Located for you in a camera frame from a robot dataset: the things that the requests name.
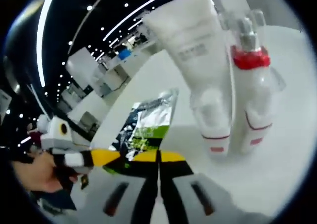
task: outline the white counter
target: white counter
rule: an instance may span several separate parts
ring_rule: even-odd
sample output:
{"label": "white counter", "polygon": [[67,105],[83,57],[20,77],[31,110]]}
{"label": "white counter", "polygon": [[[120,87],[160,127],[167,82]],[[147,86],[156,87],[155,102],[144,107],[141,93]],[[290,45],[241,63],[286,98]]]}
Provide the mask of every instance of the white counter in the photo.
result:
{"label": "white counter", "polygon": [[107,73],[116,69],[117,66],[121,65],[121,67],[130,76],[130,78],[133,78],[133,76],[139,71],[139,69],[150,58],[150,56],[161,50],[162,47],[156,41],[145,42],[144,44],[137,46],[131,52],[131,55],[128,58],[120,60],[118,56],[116,56],[111,61],[109,61],[109,70],[107,71]]}
{"label": "white counter", "polygon": [[304,34],[278,26],[264,31],[272,66],[287,87],[270,134],[253,153],[222,162],[207,157],[189,108],[190,91],[166,51],[153,55],[131,80],[102,122],[93,146],[109,147],[134,102],[178,87],[174,120],[161,148],[182,153],[194,172],[224,187],[238,207],[272,216],[280,212],[299,187],[316,149],[317,80],[314,54]]}
{"label": "white counter", "polygon": [[96,94],[95,91],[91,91],[86,97],[84,97],[67,116],[76,124],[85,112],[89,112],[98,122],[102,122],[110,110],[110,106]]}

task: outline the gray panel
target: gray panel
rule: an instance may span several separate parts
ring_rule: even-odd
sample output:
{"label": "gray panel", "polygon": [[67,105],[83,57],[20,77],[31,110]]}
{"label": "gray panel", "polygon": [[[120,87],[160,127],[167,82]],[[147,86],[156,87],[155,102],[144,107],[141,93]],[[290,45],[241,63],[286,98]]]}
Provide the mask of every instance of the gray panel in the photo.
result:
{"label": "gray panel", "polygon": [[[131,223],[133,210],[144,182],[144,178],[123,175],[116,175],[111,179],[105,180],[103,185],[88,194],[85,207],[78,211],[78,220],[87,220],[89,218],[92,224]],[[111,217],[103,212],[103,208],[112,194],[123,183],[127,183],[128,186],[118,204],[115,215]]]}
{"label": "gray panel", "polygon": [[[194,174],[173,179],[187,214],[189,224],[237,224],[243,212],[231,202],[230,194],[205,177]],[[211,202],[214,212],[206,215],[192,185],[197,184]]]}

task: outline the white table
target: white table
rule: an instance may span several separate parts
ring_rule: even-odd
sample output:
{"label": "white table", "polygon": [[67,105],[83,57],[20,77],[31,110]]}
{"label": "white table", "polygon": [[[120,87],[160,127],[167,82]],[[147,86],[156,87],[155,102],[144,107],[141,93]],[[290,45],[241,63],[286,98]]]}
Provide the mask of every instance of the white table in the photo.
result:
{"label": "white table", "polygon": [[278,214],[299,187],[316,148],[317,80],[315,58],[303,33],[278,26],[263,31],[272,66],[287,87],[272,130],[253,153],[221,162],[207,157],[189,108],[190,91],[165,50],[153,55],[128,84],[94,136],[93,146],[109,147],[134,102],[178,87],[174,120],[161,148],[181,152],[194,172],[204,173],[228,190],[238,207]]}

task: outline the green label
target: green label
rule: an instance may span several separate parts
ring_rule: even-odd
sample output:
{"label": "green label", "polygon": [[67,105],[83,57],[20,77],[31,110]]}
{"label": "green label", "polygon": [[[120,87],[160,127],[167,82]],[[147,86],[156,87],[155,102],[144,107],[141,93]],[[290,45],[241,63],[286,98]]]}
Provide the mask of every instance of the green label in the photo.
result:
{"label": "green label", "polygon": [[134,137],[139,138],[160,138],[163,139],[168,132],[169,126],[141,127],[135,130]]}
{"label": "green label", "polygon": [[151,146],[148,138],[140,139],[140,138],[132,138],[132,141],[129,143],[130,148],[134,148],[136,150],[157,150],[159,146]]}
{"label": "green label", "polygon": [[103,169],[105,171],[107,171],[108,173],[110,173],[110,174],[118,174],[116,171],[114,171],[113,169],[111,169],[111,168],[109,168],[107,166],[103,166]]}

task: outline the red stripe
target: red stripe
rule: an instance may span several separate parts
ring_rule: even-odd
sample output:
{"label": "red stripe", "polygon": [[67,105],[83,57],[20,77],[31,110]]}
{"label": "red stripe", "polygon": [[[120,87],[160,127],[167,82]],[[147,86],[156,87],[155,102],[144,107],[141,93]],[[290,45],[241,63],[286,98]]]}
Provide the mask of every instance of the red stripe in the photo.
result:
{"label": "red stripe", "polygon": [[202,135],[202,137],[204,137],[205,139],[207,139],[207,140],[221,140],[221,139],[226,139],[226,138],[228,138],[230,135],[228,135],[228,136],[223,136],[223,137],[205,137],[205,136],[203,136]]}
{"label": "red stripe", "polygon": [[251,124],[250,124],[250,122],[249,122],[247,112],[246,112],[246,111],[244,111],[244,112],[245,112],[245,114],[246,114],[246,119],[247,119],[247,123],[248,123],[249,127],[250,127],[252,130],[254,130],[254,131],[265,130],[265,129],[268,129],[269,127],[273,126],[273,123],[271,123],[270,125],[264,126],[264,127],[259,127],[259,128],[252,127]]}
{"label": "red stripe", "polygon": [[252,145],[257,145],[257,144],[259,144],[262,140],[263,140],[262,137],[261,137],[261,138],[258,138],[258,139],[254,139],[254,140],[252,140],[252,141],[250,142],[250,145],[251,145],[251,146],[252,146]]}
{"label": "red stripe", "polygon": [[223,147],[210,147],[210,149],[213,152],[223,152],[224,151]]}

